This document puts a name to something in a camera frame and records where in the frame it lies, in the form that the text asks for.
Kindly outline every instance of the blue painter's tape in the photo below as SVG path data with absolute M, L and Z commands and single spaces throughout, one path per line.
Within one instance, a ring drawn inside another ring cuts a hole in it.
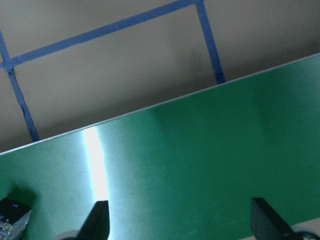
M 19 88 L 19 85 L 17 83 L 17 79 L 16 79 L 16 74 L 15 74 L 15 70 L 14 68 L 12 68 L 9 72 L 9 79 L 10 79 L 10 83 L 12 85 L 12 88 L 13 88 L 13 91 L 14 91 L 14 94 L 15 94 L 15 97 L 22 109 L 22 112 L 23 112 L 23 118 L 24 118 L 24 121 L 26 123 L 26 126 L 29 130 L 29 133 L 30 133 L 30 136 L 32 138 L 32 141 L 33 142 L 36 142 L 36 141 L 39 141 L 40 138 L 39 138 L 39 135 L 37 133 L 37 130 L 36 130 L 36 127 L 35 127 L 35 124 L 34 124 L 34 121 L 31 117 L 31 113 L 29 111 L 29 108 L 25 102 L 25 98 L 24 98 L 24 95 L 23 93 L 21 92 L 20 88 Z
M 218 55 L 218 50 L 216 47 L 216 43 L 214 40 L 214 35 L 212 33 L 210 23 L 206 13 L 205 3 L 200 1 L 195 4 L 196 10 L 199 16 L 199 20 L 201 23 L 202 32 L 204 35 L 206 47 L 209 52 L 212 68 L 214 71 L 215 79 L 218 84 L 222 84 L 226 82 L 224 72 L 221 67 L 220 58 Z
M 172 13 L 176 10 L 183 9 L 189 5 L 201 2 L 203 0 L 177 0 L 172 3 L 166 4 L 164 6 L 160 6 L 154 8 L 152 10 L 140 13 L 138 15 L 99 27 L 97 29 L 82 33 L 80 35 L 70 37 L 68 39 L 58 41 L 48 46 L 41 47 L 39 49 L 27 52 L 25 54 L 16 56 L 13 58 L 12 66 L 16 66 L 22 64 L 26 61 L 30 61 L 33 59 L 37 59 L 43 57 L 45 55 L 66 49 L 70 46 L 81 44 L 92 39 L 99 38 L 101 36 L 129 28 L 131 26 L 146 22 L 151 19 L 155 19 L 157 17 Z
M 39 141 L 40 140 L 39 135 L 37 134 L 37 130 L 35 128 L 34 121 L 31 117 L 29 108 L 25 102 L 24 95 L 19 88 L 19 85 L 18 85 L 18 82 L 16 79 L 15 70 L 12 66 L 13 61 L 9 56 L 8 49 L 7 49 L 7 46 L 6 46 L 6 43 L 5 43 L 5 40 L 3 38 L 1 31 L 0 31 L 0 54 L 3 59 L 4 69 L 8 72 L 9 80 L 10 80 L 11 86 L 13 88 L 16 100 L 18 101 L 18 103 L 22 109 L 23 118 L 24 118 L 25 124 L 29 130 L 32 141 L 33 142 Z

